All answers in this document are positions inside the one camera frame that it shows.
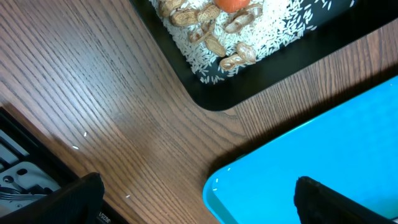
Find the orange carrot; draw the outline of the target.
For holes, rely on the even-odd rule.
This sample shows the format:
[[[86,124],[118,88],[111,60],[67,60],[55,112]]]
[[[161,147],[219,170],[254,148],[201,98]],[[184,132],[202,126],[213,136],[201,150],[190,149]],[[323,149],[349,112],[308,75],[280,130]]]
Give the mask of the orange carrot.
[[[214,3],[224,12],[233,13],[249,5],[250,0],[214,0]]]

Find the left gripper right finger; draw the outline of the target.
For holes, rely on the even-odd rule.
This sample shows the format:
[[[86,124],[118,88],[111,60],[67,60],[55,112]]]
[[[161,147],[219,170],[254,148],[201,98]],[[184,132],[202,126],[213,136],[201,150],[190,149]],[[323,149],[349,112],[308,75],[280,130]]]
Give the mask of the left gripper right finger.
[[[301,224],[394,224],[307,176],[296,181],[294,205]]]

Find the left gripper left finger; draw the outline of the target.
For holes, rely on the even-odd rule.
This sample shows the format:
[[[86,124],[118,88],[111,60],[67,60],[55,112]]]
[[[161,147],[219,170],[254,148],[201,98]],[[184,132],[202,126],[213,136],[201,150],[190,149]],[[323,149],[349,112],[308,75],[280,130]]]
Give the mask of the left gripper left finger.
[[[104,184],[92,172],[38,201],[1,218],[12,223],[94,223],[103,204]]]

